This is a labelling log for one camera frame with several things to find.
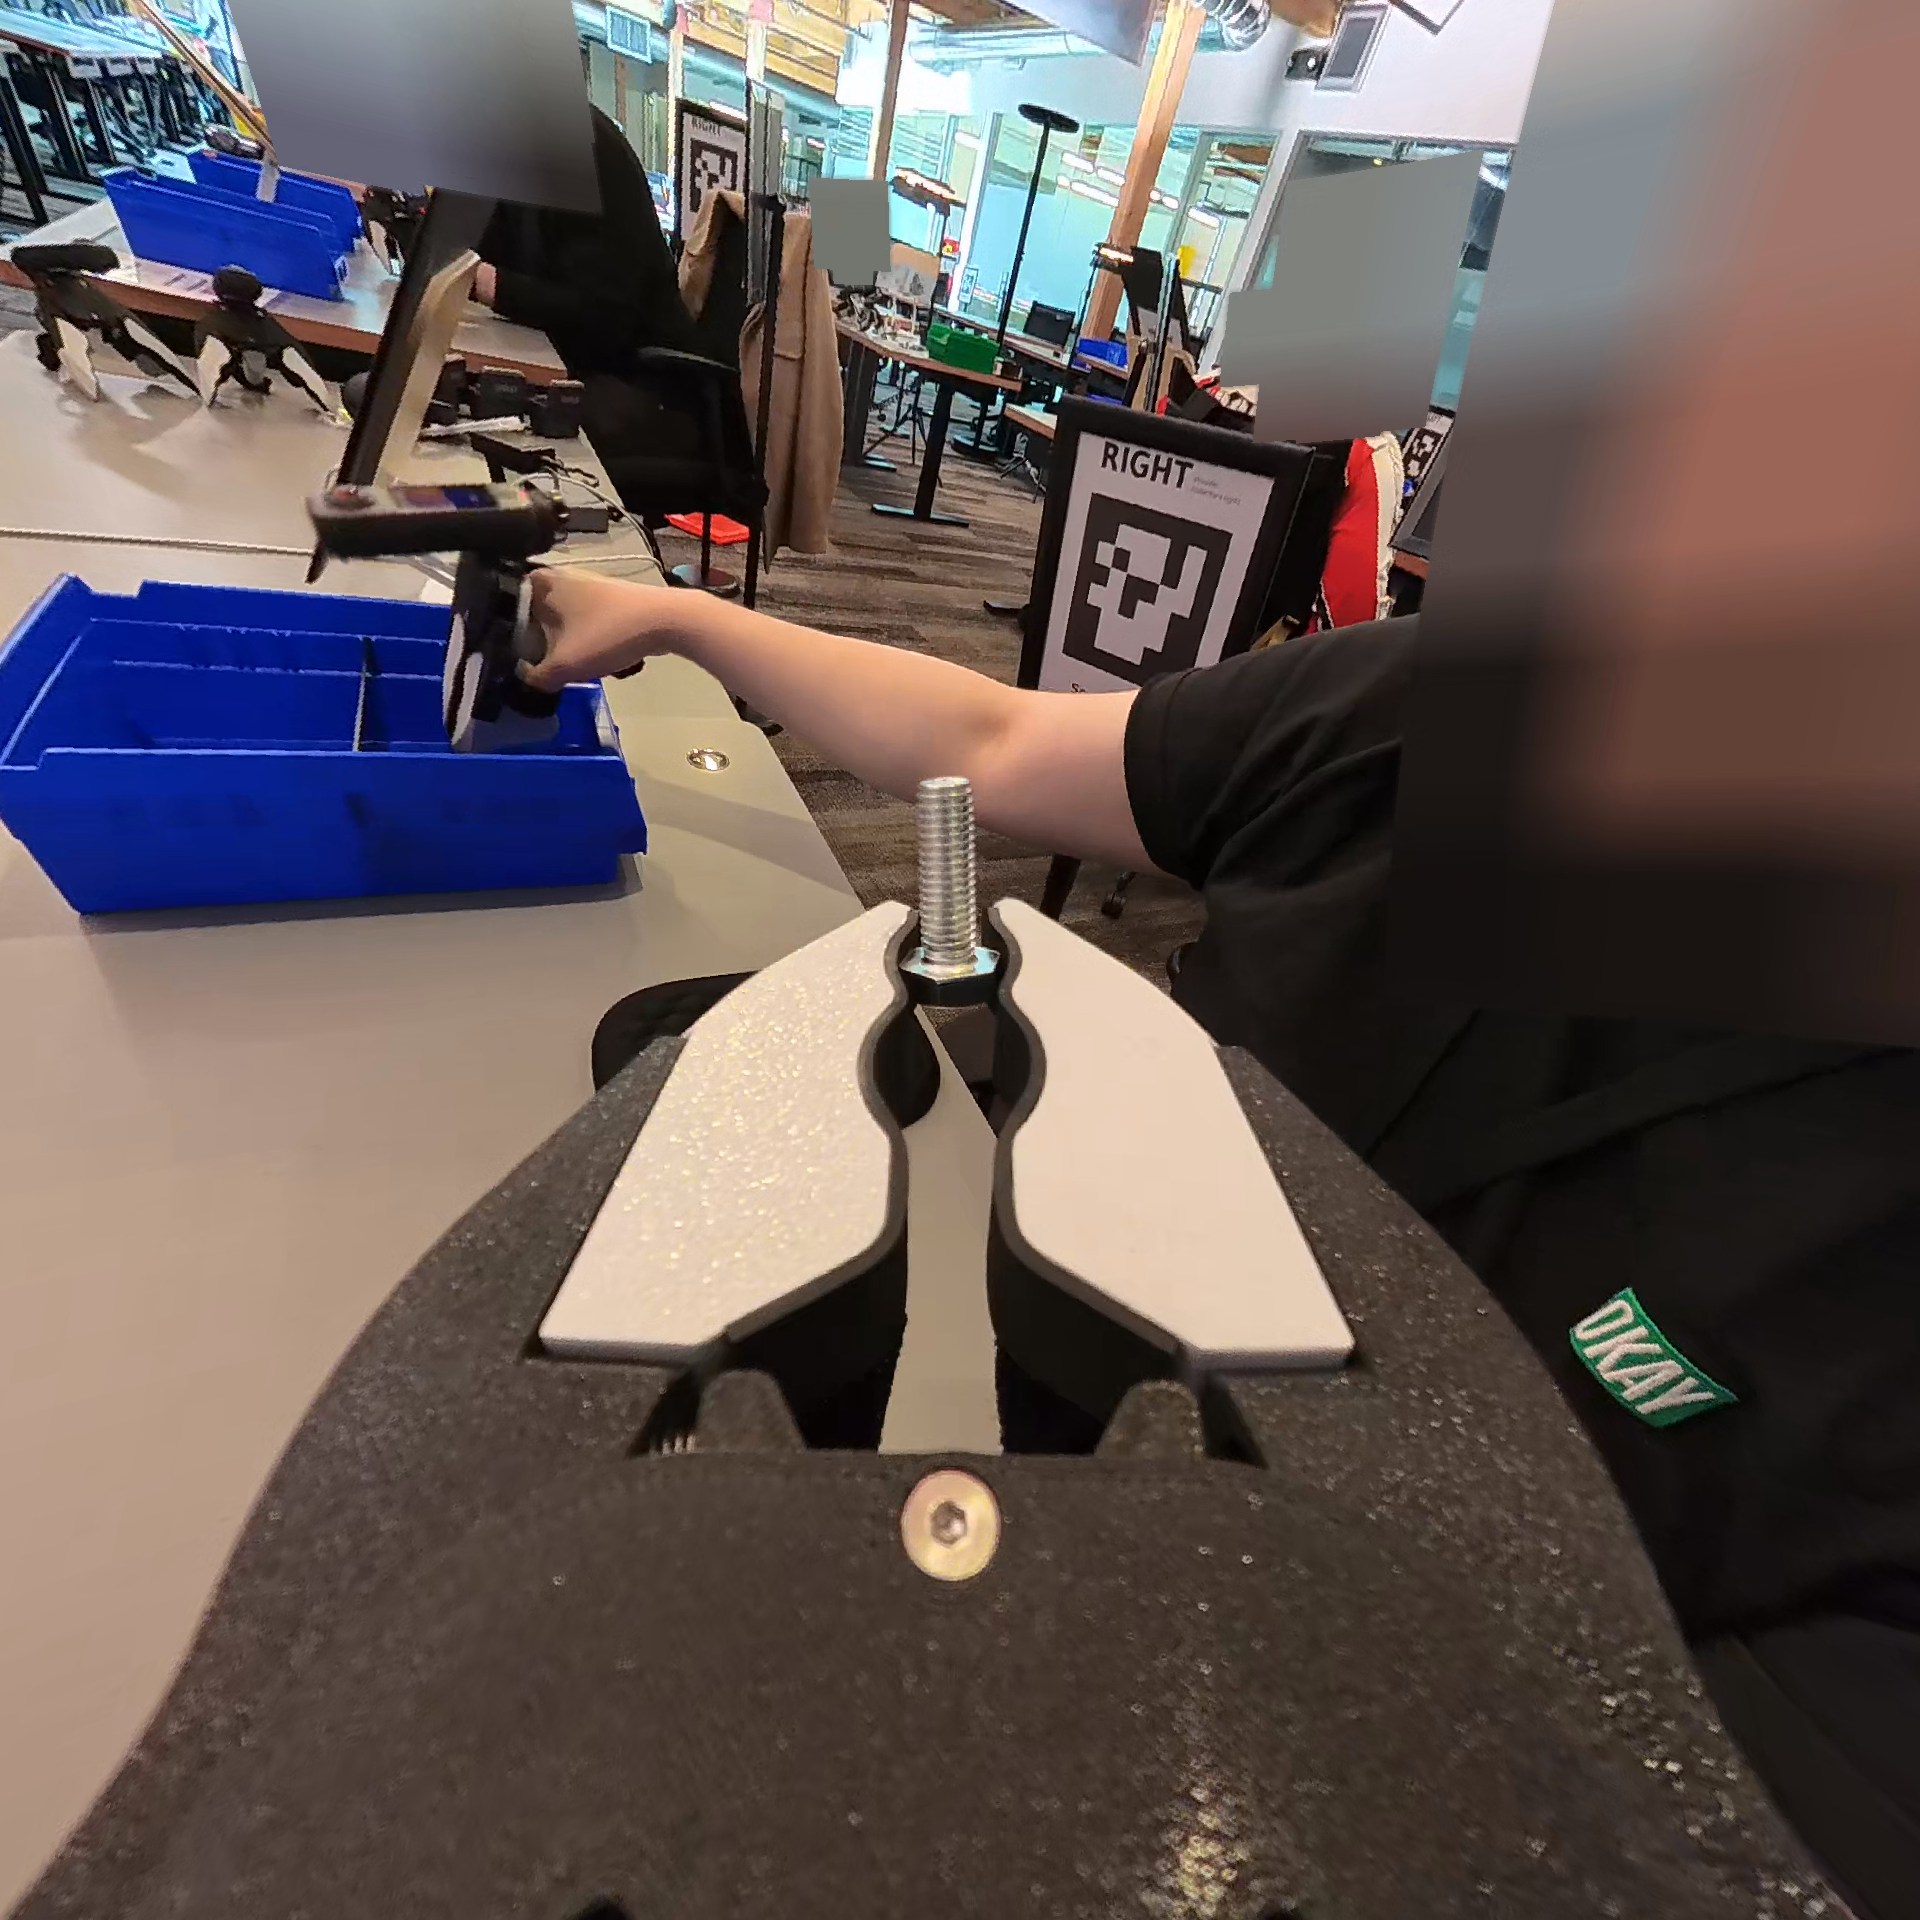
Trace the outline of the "blue divided plastic bin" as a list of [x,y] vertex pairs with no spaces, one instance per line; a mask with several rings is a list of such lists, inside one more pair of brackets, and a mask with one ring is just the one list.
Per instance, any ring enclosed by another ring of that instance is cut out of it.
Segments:
[[649,847],[598,690],[462,754],[448,608],[48,583],[3,641],[3,828],[82,914],[567,893]]

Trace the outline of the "person's right hand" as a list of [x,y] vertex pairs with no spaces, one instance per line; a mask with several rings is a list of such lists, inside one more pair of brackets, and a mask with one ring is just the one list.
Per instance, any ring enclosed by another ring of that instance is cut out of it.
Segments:
[[659,589],[582,570],[533,570],[522,591],[527,642],[518,681],[558,697],[574,684],[629,681],[653,651]]

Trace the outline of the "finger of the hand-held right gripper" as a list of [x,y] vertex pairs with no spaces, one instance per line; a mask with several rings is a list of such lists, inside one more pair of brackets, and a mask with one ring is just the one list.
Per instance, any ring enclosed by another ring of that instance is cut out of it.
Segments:
[[531,598],[469,598],[450,608],[446,646],[446,731],[458,754],[558,746],[558,697],[522,681],[546,658]]

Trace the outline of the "black tablet on stand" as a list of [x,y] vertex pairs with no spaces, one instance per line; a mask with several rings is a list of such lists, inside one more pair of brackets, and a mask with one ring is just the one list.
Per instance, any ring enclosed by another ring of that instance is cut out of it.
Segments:
[[393,484],[413,461],[428,401],[453,350],[453,329],[469,314],[479,265],[478,242],[493,211],[496,197],[428,193],[351,440],[334,472],[338,486]]

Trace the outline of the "beige hanging coat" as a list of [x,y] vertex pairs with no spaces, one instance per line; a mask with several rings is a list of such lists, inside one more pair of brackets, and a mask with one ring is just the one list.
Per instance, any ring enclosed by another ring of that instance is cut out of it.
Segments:
[[[748,201],[708,191],[679,258],[679,297],[692,336],[741,377],[748,426],[758,426],[760,304],[748,300]],[[847,398],[830,274],[813,254],[813,218],[790,209],[782,226],[778,327],[772,334],[772,407],[766,435],[768,512],[760,560],[830,548],[830,509],[847,448]]]

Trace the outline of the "black floor lamp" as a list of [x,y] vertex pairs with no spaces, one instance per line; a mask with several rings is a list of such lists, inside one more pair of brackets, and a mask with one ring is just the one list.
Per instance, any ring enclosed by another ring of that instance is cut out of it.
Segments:
[[1040,191],[1042,191],[1042,177],[1044,177],[1048,146],[1053,146],[1056,133],[1078,133],[1080,131],[1080,121],[1074,121],[1072,114],[1064,114],[1057,107],[1048,107],[1048,105],[1021,102],[1020,114],[1021,114],[1026,123],[1033,123],[1040,131],[1040,149],[1033,158],[1029,191],[1026,191],[1021,222],[1020,222],[1020,238],[1015,238],[1015,254],[1014,254],[1014,267],[1011,267],[1006,289],[1003,289],[995,343],[1006,341],[1011,325],[1014,325],[1015,291],[1020,291],[1020,274],[1021,274],[1021,258],[1026,258],[1026,248],[1029,248],[1029,233],[1033,233],[1033,217],[1037,217],[1037,203],[1040,203]]

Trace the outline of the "large fiducial marker sign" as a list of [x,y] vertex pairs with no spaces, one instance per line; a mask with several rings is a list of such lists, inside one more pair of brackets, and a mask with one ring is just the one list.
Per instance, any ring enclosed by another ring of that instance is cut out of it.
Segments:
[[1323,583],[1343,444],[1064,398],[1020,687],[1138,694],[1245,653]]

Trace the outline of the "idle hand-held gripper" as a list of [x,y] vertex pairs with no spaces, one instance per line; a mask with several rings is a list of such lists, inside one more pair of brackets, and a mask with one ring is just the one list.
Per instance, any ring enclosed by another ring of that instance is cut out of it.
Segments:
[[13,244],[9,265],[35,293],[35,359],[88,401],[101,398],[94,345],[141,374],[144,379],[175,379],[187,396],[199,396],[199,377],[166,343],[154,336],[105,289],[117,254],[94,242]]
[[214,274],[214,306],[199,325],[194,359],[199,401],[210,407],[228,389],[267,396],[279,381],[338,422],[340,398],[306,364],[301,343],[261,306],[261,297],[264,284],[249,267],[233,265]]

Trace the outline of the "red jacket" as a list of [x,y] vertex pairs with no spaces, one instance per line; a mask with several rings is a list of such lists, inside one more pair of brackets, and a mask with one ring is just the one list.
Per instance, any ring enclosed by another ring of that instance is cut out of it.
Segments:
[[1400,438],[1389,430],[1352,440],[1323,561],[1316,601],[1319,635],[1392,613],[1392,536],[1400,523],[1400,508]]

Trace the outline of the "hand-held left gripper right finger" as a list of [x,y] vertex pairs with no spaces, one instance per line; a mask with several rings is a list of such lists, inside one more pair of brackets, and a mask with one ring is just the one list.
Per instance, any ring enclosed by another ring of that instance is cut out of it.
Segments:
[[988,1296],[999,1354],[1096,1435],[1134,1389],[1345,1372],[1356,1331],[1221,1048],[1037,904],[1003,936]]

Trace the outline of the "silver hex bolt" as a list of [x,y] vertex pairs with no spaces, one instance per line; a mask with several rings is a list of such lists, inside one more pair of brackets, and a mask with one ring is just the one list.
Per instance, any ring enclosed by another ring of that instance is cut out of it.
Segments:
[[1003,954],[982,941],[975,780],[917,784],[917,928],[897,971],[914,1002],[975,1009],[995,997]]

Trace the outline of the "blue storage bin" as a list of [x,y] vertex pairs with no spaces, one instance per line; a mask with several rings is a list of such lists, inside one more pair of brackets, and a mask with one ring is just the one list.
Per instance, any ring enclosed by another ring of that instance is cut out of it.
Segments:
[[274,197],[264,201],[261,160],[228,158],[206,146],[190,155],[190,173],[206,193],[238,201],[255,211],[298,211],[316,218],[330,233],[334,253],[353,254],[367,235],[362,209],[340,183],[286,169],[279,173]]
[[351,291],[355,242],[334,211],[137,166],[115,166],[101,183],[141,263],[206,278],[243,267],[267,291],[306,300],[344,300]]

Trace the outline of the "black coat rack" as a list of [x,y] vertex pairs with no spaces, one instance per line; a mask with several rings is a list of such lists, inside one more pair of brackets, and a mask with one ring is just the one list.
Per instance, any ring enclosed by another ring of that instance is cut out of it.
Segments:
[[748,81],[748,317],[758,321],[758,385],[755,385],[755,478],[758,512],[748,531],[745,608],[758,604],[758,579],[768,548],[772,508],[772,398],[778,379],[778,317],[782,317],[782,263],[785,263],[785,102],[750,78]]

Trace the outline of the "person's right forearm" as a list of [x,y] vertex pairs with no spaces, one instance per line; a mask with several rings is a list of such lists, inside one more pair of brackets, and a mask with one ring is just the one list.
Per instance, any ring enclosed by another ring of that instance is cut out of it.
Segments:
[[1152,873],[1128,795],[1128,694],[1033,694],[946,659],[715,604],[611,589],[616,665],[692,659],[807,748],[883,795],[967,777],[978,822],[1040,851]]

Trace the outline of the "small fiducial marker sign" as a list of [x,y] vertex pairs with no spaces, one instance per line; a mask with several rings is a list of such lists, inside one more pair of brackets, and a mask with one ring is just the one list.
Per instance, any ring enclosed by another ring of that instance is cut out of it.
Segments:
[[674,242],[684,244],[712,193],[741,193],[750,131],[729,107],[674,105]]

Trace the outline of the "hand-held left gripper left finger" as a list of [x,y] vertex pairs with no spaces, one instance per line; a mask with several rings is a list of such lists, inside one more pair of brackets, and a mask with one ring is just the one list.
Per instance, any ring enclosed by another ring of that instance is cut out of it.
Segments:
[[555,1360],[766,1372],[807,1445],[875,1445],[904,1339],[917,919],[890,900],[684,1034],[550,1303]]

